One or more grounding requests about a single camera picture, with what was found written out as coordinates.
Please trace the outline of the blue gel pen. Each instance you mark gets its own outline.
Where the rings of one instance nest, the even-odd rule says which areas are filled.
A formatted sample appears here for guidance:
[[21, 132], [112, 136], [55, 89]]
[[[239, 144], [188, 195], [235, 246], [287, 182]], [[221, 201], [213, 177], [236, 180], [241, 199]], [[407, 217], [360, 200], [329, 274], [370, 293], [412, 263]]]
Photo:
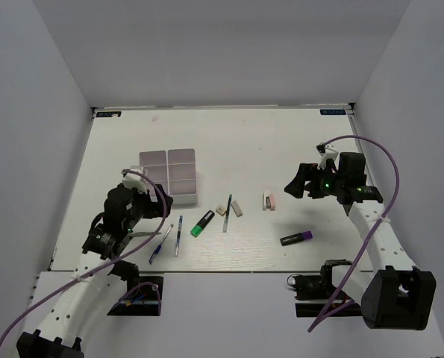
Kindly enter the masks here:
[[178, 256], [178, 252], [179, 252], [182, 226], [183, 226], [183, 216], [180, 215], [179, 220], [178, 220], [178, 230], [177, 230], [177, 236], [176, 236], [176, 242], [175, 242], [175, 253], [174, 253], [175, 257]]

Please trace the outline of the green black highlighter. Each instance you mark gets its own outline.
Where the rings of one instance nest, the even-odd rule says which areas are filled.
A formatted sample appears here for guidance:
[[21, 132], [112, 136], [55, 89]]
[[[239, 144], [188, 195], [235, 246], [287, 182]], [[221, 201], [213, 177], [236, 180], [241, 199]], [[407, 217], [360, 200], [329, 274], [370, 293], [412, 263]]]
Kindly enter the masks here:
[[204, 216], [195, 224], [195, 226], [190, 231], [190, 234], [193, 237], [198, 237], [201, 232], [207, 227], [207, 225], [211, 222], [215, 213], [212, 210], [208, 210]]

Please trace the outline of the blue ballpoint pen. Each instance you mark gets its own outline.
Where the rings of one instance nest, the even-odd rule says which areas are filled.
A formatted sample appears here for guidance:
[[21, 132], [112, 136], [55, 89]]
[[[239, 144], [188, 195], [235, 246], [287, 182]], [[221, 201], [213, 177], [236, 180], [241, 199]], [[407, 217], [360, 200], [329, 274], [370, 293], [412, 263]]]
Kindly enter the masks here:
[[161, 248], [162, 248], [162, 246], [163, 246], [163, 244], [164, 244], [166, 238], [167, 238], [168, 235], [171, 233], [173, 227], [174, 227], [174, 225], [171, 224], [171, 225], [167, 228], [165, 234], [163, 235], [162, 240], [160, 241], [159, 245], [155, 248], [155, 250], [152, 252], [152, 254], [151, 254], [151, 256], [150, 256], [150, 258], [149, 258], [149, 260], [148, 260], [149, 265], [152, 265], [152, 263], [153, 263], [153, 261], [154, 261], [154, 258], [159, 254], [159, 252], [160, 252], [160, 250], [161, 250]]

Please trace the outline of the black handled scissors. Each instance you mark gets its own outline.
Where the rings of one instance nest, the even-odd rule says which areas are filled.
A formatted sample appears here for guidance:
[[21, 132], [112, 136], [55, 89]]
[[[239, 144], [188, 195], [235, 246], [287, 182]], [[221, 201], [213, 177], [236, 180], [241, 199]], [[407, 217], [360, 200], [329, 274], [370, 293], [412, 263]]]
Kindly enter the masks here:
[[146, 232], [146, 231], [140, 231], [140, 232], [130, 232], [128, 233], [127, 237], [129, 237], [130, 239], [133, 238], [149, 238], [149, 237], [153, 237], [156, 235], [159, 235], [160, 232]]

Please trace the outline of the purple black highlighter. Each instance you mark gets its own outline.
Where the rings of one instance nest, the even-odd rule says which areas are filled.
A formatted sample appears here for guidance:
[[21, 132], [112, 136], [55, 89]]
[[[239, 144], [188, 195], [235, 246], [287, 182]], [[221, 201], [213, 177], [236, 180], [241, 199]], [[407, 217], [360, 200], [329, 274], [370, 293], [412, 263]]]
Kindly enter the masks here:
[[310, 231], [305, 231], [280, 238], [280, 243], [282, 246], [288, 246], [311, 240], [312, 238], [313, 234]]

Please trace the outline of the green gel pen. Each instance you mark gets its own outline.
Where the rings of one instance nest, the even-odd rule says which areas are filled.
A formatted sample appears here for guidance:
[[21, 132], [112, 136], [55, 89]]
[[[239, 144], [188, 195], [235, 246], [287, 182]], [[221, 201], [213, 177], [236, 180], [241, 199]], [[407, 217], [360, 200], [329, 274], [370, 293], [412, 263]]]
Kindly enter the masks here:
[[227, 233], [228, 232], [228, 223], [229, 223], [229, 216], [231, 211], [231, 202], [232, 202], [232, 194], [228, 196], [228, 203], [225, 211], [225, 219], [222, 227], [222, 232]]

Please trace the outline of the grey eraser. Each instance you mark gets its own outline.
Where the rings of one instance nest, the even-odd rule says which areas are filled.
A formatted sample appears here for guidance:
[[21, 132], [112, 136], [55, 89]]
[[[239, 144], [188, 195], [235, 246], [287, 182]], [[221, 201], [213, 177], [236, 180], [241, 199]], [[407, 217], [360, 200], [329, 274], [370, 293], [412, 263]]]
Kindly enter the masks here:
[[240, 217], [243, 215], [243, 212], [242, 212], [239, 204], [236, 201], [231, 202], [231, 207], [232, 207], [236, 217]]

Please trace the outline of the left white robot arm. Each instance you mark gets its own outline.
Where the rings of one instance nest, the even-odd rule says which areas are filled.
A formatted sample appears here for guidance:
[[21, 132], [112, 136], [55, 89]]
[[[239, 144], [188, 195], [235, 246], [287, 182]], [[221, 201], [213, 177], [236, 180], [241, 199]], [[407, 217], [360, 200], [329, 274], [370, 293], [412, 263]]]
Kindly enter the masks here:
[[95, 320], [144, 286], [137, 265], [126, 261], [134, 227], [142, 219], [166, 219], [172, 198], [159, 183], [124, 176], [107, 194], [92, 221], [71, 281], [32, 305], [57, 301], [33, 332], [18, 338], [20, 357], [83, 357], [82, 345]]

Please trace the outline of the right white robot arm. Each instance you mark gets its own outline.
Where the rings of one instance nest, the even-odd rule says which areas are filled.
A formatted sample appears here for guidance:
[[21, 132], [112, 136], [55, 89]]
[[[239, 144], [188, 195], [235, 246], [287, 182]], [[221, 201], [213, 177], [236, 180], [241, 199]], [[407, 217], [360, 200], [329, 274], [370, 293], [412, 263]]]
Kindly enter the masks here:
[[365, 165], [363, 154], [326, 153], [319, 164], [300, 164], [284, 191], [294, 198], [334, 196], [361, 239], [369, 241], [365, 252], [372, 272], [351, 270], [349, 260], [327, 260], [318, 275], [294, 274], [287, 285], [300, 301], [353, 301], [371, 329], [424, 330], [437, 282], [431, 272], [417, 268], [402, 248], [382, 215], [379, 190], [367, 183]]

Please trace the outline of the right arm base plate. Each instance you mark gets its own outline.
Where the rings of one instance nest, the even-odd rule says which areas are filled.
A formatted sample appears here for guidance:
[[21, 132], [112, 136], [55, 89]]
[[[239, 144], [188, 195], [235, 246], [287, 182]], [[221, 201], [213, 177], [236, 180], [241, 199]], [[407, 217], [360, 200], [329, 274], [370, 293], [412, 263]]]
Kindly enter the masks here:
[[[317, 273], [291, 274], [287, 278], [287, 287], [295, 293], [296, 317], [316, 317], [323, 308], [332, 293], [335, 291], [332, 279], [332, 268], [335, 266], [350, 266], [348, 260], [326, 260]], [[351, 301], [351, 298], [341, 291], [328, 312]], [[334, 314], [333, 317], [361, 317], [361, 308], [358, 304], [352, 304]]]

